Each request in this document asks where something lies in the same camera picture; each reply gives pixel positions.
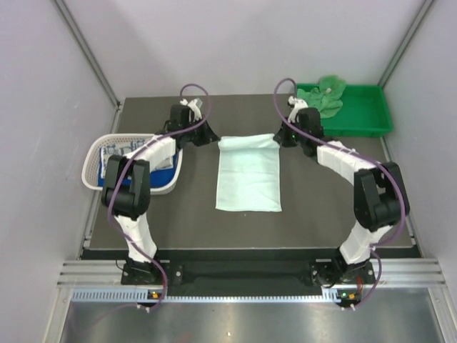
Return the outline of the white blue patterned towel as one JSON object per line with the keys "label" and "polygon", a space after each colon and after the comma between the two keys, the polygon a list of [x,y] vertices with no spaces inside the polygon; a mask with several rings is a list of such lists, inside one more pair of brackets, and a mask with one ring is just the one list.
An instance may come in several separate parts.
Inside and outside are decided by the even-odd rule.
{"label": "white blue patterned towel", "polygon": [[120,141],[107,144],[100,148],[100,164],[99,164],[99,178],[104,179],[106,173],[106,165],[108,159],[112,155],[124,155],[129,154],[139,147],[143,146],[147,142],[146,139],[131,139],[128,141]]}

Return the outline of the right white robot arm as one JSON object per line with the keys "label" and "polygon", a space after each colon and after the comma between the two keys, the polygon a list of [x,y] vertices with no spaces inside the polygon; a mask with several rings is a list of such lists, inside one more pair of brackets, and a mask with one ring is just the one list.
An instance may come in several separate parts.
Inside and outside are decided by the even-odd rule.
{"label": "right white robot arm", "polygon": [[274,139],[282,147],[302,148],[317,164],[329,168],[353,187],[356,222],[338,247],[328,272],[317,274],[326,287],[348,283],[364,268],[383,236],[410,211],[399,165],[362,157],[325,136],[317,109],[290,104],[291,110]]}

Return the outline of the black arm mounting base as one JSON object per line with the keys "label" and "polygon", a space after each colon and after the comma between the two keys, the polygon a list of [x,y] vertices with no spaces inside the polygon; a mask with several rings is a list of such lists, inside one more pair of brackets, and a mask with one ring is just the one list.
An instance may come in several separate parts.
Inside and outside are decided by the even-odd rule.
{"label": "black arm mounting base", "polygon": [[[335,248],[161,249],[156,261],[166,273],[168,295],[298,296],[321,293],[326,286],[316,275],[329,271],[335,254]],[[122,285],[162,285],[132,284],[124,267]],[[373,266],[368,262],[352,279],[333,286],[358,290],[374,281]]]}

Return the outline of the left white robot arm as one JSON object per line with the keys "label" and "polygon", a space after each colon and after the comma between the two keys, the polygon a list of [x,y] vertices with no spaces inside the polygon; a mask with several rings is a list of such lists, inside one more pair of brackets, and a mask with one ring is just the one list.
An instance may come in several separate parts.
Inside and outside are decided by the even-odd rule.
{"label": "left white robot arm", "polygon": [[110,156],[106,164],[101,203],[108,219],[128,244],[124,274],[132,284],[165,284],[164,268],[147,220],[151,202],[151,173],[166,159],[173,159],[191,143],[203,146],[219,140],[201,113],[199,98],[171,107],[164,128],[129,154]]}

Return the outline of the green towel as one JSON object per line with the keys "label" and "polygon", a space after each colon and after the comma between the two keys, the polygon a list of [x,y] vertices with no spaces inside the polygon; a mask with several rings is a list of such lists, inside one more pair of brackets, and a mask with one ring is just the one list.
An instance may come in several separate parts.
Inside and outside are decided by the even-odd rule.
{"label": "green towel", "polygon": [[322,119],[330,119],[342,109],[341,98],[345,89],[344,79],[328,75],[322,76],[314,86],[298,88],[297,97],[303,99],[309,107],[315,108]]}

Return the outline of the green plastic bin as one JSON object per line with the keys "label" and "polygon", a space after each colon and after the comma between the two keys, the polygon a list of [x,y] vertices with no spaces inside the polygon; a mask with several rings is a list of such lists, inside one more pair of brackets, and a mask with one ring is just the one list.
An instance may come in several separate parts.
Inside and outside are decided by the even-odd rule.
{"label": "green plastic bin", "polygon": [[[298,84],[298,88],[316,84]],[[393,130],[383,89],[376,85],[346,84],[343,107],[330,119],[322,119],[327,136],[382,137]]]}

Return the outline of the white perforated plastic basket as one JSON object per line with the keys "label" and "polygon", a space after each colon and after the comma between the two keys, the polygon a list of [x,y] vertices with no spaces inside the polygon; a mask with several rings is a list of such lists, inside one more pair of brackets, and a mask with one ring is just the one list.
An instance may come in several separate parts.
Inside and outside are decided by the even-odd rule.
{"label": "white perforated plastic basket", "polygon": [[[96,177],[97,177],[96,173],[99,168],[99,162],[100,162],[99,150],[101,147],[103,147],[107,144],[110,144],[110,143],[128,141],[131,139],[146,139],[148,141],[151,137],[152,137],[152,134],[107,134],[107,135],[104,135],[104,136],[101,136],[100,138],[98,138],[91,145],[91,148],[89,149],[89,152],[86,155],[86,158],[84,161],[84,165],[83,165],[83,169],[82,169],[82,173],[81,173],[81,179],[82,179],[82,182],[84,183],[84,185],[86,187],[88,187],[89,189],[93,189],[93,190],[97,190],[97,191],[101,191],[103,188],[102,187],[101,189],[99,189],[96,186]],[[175,174],[172,185],[165,189],[159,189],[158,191],[151,192],[151,195],[168,194],[169,192],[171,192],[174,189],[174,187],[177,183],[177,179],[179,177],[180,171],[181,171],[183,152],[180,151],[180,152],[177,152],[176,154],[179,155],[179,164],[178,164],[178,171]],[[163,167],[161,169],[164,169],[166,166],[166,163],[162,164],[162,166]]]}

